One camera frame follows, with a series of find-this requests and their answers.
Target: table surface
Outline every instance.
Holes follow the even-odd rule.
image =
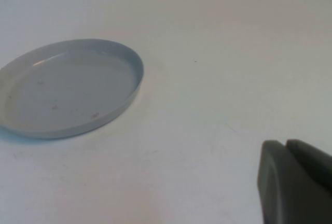
[[[134,103],[90,133],[0,130],[1,223],[262,223],[266,139],[332,153],[332,0],[0,0],[0,66],[77,38],[134,49]]]

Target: white table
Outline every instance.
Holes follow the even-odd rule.
[[[136,50],[139,96],[69,139],[1,130],[0,223],[262,223],[262,142],[332,153],[332,0],[0,0],[0,66],[75,38]]]

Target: white plate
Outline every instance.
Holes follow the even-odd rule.
[[[143,72],[141,58],[112,41],[81,39],[38,48],[0,70],[0,125],[36,138],[93,130],[130,105]]]

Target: speck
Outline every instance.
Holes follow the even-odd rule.
[[[92,119],[95,119],[96,117],[99,116],[99,113],[95,113],[94,115],[91,116]]]

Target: gray object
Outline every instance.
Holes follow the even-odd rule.
[[[143,72],[137,53],[112,41],[38,48],[0,70],[0,125],[35,138],[91,131],[127,109]]]

